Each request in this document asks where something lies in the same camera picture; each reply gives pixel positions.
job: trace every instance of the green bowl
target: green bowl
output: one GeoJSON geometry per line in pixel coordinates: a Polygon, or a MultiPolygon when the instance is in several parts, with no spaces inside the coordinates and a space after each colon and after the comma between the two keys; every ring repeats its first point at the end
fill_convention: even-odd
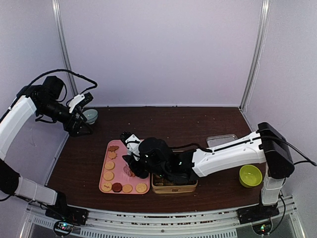
{"type": "Polygon", "coordinates": [[[253,165],[244,165],[239,172],[240,183],[247,188],[258,186],[262,182],[261,171],[253,165]]]}

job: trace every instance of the white bowl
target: white bowl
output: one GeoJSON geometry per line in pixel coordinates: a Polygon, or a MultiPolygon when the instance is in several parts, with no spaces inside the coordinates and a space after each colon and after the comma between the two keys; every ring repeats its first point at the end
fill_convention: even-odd
{"type": "Polygon", "coordinates": [[[83,112],[84,116],[87,118],[87,124],[94,124],[98,118],[98,111],[95,109],[88,109],[83,112]]]}

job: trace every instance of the brown basket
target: brown basket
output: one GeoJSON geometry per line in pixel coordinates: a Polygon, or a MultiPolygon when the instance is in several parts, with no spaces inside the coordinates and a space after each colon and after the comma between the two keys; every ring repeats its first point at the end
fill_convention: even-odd
{"type": "Polygon", "coordinates": [[[172,182],[161,178],[157,175],[152,175],[152,190],[155,193],[183,193],[193,192],[196,189],[198,181],[192,181],[183,185],[175,185],[172,182]]]}

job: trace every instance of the pink tray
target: pink tray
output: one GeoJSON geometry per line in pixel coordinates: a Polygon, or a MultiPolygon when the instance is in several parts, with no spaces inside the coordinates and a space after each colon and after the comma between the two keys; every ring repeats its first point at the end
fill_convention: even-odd
{"type": "Polygon", "coordinates": [[[146,179],[142,179],[139,177],[129,177],[124,171],[123,171],[123,167],[125,167],[127,165],[127,163],[124,161],[123,159],[123,155],[127,155],[127,148],[125,147],[125,145],[122,143],[121,140],[112,140],[111,142],[109,142],[108,146],[107,146],[107,151],[106,151],[106,155],[105,155],[105,160],[104,160],[104,165],[103,165],[103,170],[101,172],[101,176],[100,176],[100,182],[99,182],[99,190],[103,193],[114,193],[114,194],[145,194],[150,190],[150,176],[148,176],[146,179]],[[108,148],[111,145],[116,145],[119,146],[119,149],[117,149],[115,152],[117,154],[117,157],[115,159],[110,159],[108,158],[108,148]],[[123,191],[121,192],[114,192],[114,191],[109,191],[109,192],[105,192],[101,189],[102,184],[104,182],[107,182],[104,179],[104,173],[106,173],[108,170],[105,168],[106,162],[108,161],[113,161],[115,163],[115,167],[113,170],[111,170],[111,172],[114,173],[114,179],[109,181],[112,184],[114,184],[115,182],[119,182],[121,183],[122,186],[126,185],[126,184],[130,184],[132,185],[133,189],[130,193],[125,193],[123,191]],[[147,190],[143,193],[139,193],[136,191],[135,187],[137,184],[139,183],[145,183],[147,185],[147,190]]]}

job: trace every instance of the wooden table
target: wooden table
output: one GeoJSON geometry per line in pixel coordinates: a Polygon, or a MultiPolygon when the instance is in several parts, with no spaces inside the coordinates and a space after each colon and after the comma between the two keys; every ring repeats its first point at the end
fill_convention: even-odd
{"type": "MultiPolygon", "coordinates": [[[[239,169],[217,172],[199,179],[195,192],[158,195],[105,194],[99,179],[107,144],[119,139],[123,131],[139,138],[154,136],[170,146],[197,142],[207,146],[206,138],[250,130],[237,108],[97,108],[94,134],[69,138],[48,186],[66,193],[68,204],[122,212],[191,212],[224,209],[258,203],[262,186],[246,189],[239,183],[239,169]]],[[[258,165],[264,172],[264,164],[258,165]]]]}

